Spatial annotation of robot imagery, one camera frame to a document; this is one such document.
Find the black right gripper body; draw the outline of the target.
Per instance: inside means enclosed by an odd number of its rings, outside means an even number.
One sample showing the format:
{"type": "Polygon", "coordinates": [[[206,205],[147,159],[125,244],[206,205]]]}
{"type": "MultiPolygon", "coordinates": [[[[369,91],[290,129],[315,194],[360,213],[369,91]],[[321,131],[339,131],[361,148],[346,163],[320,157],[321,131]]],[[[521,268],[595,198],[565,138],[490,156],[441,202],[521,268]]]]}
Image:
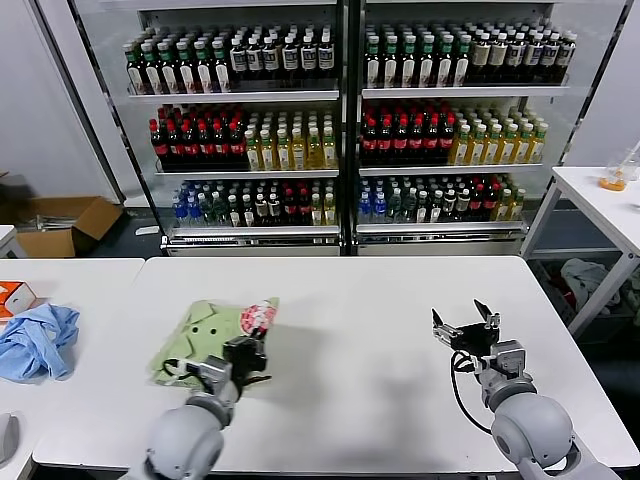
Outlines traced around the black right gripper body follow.
{"type": "Polygon", "coordinates": [[[499,341],[500,328],[475,323],[450,328],[449,345],[452,350],[465,352],[473,357],[485,357],[491,347],[499,341]]]}

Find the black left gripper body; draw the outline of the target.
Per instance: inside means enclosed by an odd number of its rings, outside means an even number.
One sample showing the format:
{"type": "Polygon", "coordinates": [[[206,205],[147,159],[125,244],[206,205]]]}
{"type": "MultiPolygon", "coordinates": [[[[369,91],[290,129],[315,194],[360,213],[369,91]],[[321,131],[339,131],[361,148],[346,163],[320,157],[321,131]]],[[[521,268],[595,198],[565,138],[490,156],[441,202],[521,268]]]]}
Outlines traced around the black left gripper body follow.
{"type": "Polygon", "coordinates": [[[251,373],[266,370],[263,338],[235,337],[224,343],[222,353],[224,360],[231,364],[231,379],[236,385],[247,385],[251,373]]]}

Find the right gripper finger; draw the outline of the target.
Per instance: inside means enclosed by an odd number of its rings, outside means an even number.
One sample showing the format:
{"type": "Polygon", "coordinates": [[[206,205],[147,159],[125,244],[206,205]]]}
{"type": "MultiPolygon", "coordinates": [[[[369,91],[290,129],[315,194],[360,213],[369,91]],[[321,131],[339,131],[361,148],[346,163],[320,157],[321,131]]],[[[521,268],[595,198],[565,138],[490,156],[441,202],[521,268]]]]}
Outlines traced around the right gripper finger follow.
{"type": "Polygon", "coordinates": [[[484,321],[484,328],[486,330],[498,330],[501,323],[500,314],[493,313],[486,304],[478,299],[474,300],[474,305],[484,321]]]}
{"type": "Polygon", "coordinates": [[[450,346],[452,341],[459,338],[463,332],[460,329],[445,323],[434,308],[431,309],[431,312],[433,335],[444,345],[450,346]]]}

